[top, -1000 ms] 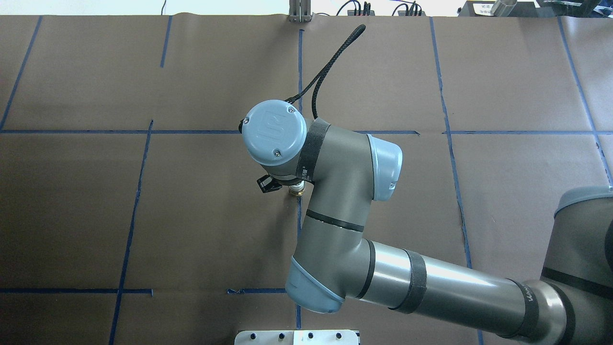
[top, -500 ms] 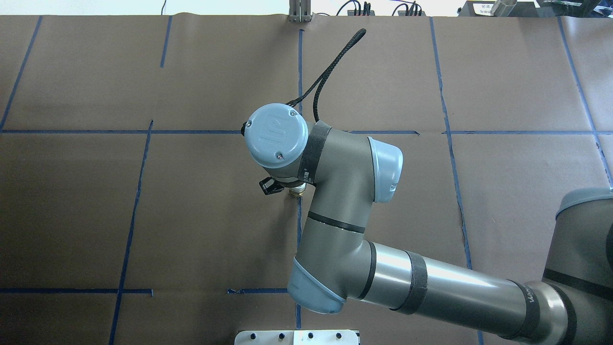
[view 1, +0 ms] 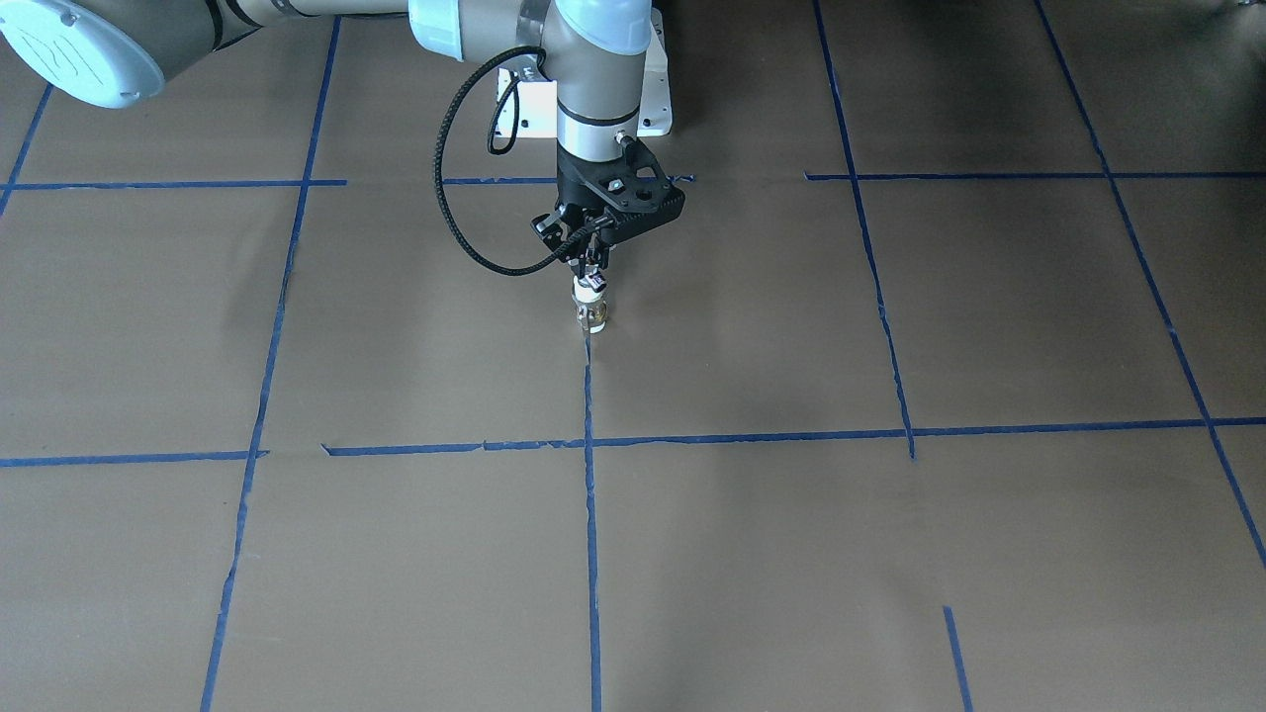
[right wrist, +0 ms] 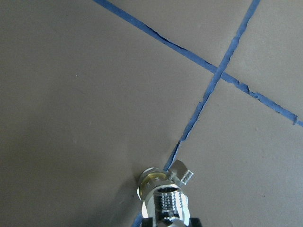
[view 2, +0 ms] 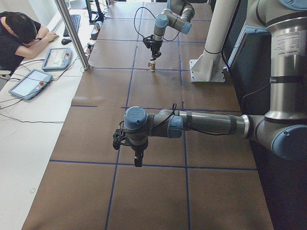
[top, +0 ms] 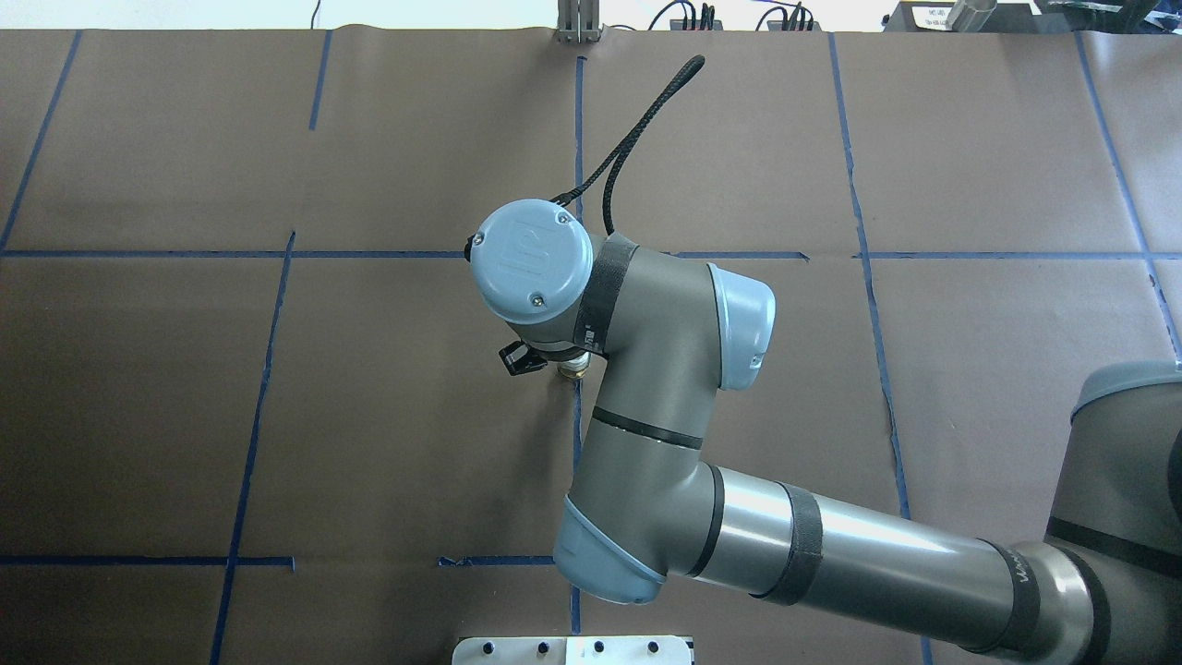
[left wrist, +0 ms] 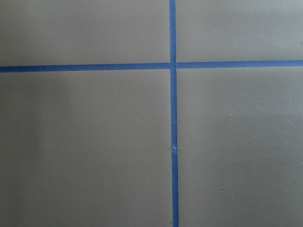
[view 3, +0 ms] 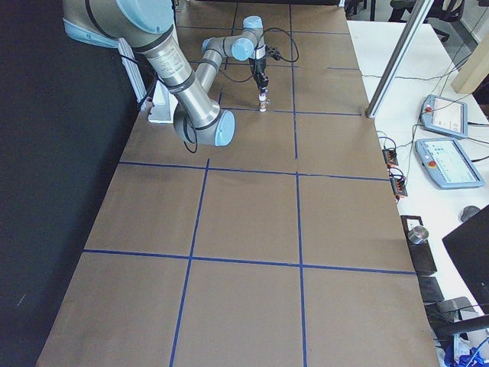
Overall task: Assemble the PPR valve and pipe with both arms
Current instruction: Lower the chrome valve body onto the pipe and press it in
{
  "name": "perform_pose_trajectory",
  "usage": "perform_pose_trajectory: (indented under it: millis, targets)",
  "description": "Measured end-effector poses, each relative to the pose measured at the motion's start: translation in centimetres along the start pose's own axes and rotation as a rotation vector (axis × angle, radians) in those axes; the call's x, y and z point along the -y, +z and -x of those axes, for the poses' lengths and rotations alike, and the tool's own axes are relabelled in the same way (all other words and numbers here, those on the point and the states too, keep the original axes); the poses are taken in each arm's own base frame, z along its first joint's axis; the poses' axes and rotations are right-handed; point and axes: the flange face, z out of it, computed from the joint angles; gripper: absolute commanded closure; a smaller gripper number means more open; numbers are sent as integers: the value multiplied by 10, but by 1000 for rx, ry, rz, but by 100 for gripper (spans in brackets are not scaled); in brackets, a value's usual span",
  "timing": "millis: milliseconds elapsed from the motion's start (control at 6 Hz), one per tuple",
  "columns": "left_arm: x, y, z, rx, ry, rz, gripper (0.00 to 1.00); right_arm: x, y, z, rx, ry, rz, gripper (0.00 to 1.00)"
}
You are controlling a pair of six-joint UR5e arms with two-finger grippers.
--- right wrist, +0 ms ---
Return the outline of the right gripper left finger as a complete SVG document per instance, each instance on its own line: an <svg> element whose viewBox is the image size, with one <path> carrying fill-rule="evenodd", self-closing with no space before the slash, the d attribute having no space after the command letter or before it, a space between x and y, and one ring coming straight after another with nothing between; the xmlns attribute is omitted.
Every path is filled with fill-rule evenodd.
<svg viewBox="0 0 303 227"><path fill-rule="evenodd" d="M143 218L141 227L154 227L153 218L152 217Z"/></svg>

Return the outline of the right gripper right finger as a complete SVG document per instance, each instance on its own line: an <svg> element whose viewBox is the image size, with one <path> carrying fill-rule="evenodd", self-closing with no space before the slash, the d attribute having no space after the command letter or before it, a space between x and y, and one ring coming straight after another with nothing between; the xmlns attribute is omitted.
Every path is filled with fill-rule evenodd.
<svg viewBox="0 0 303 227"><path fill-rule="evenodd" d="M190 218L189 227L201 227L201 221L199 218Z"/></svg>

